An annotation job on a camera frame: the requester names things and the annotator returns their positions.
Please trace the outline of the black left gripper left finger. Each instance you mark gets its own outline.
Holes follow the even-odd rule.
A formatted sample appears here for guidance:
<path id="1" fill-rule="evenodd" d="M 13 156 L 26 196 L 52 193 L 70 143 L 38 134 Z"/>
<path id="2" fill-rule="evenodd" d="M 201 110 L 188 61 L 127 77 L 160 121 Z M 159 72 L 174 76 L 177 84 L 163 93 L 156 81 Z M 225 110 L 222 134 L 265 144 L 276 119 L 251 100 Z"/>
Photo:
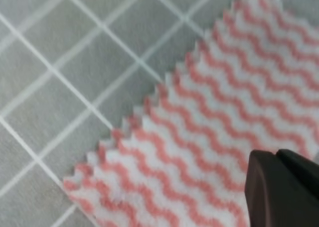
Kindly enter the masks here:
<path id="1" fill-rule="evenodd" d="M 253 150 L 245 198 L 252 227 L 317 227 L 319 200 L 276 157 Z"/>

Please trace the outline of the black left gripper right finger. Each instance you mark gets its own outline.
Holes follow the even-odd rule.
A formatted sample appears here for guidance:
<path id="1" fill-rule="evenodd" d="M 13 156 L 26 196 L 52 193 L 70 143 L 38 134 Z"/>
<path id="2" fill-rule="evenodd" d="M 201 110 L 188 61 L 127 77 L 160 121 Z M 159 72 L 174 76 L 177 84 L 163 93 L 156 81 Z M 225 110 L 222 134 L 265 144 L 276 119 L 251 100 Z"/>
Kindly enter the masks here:
<path id="1" fill-rule="evenodd" d="M 288 149 L 280 149 L 276 157 L 293 176 L 319 199 L 319 165 Z"/>

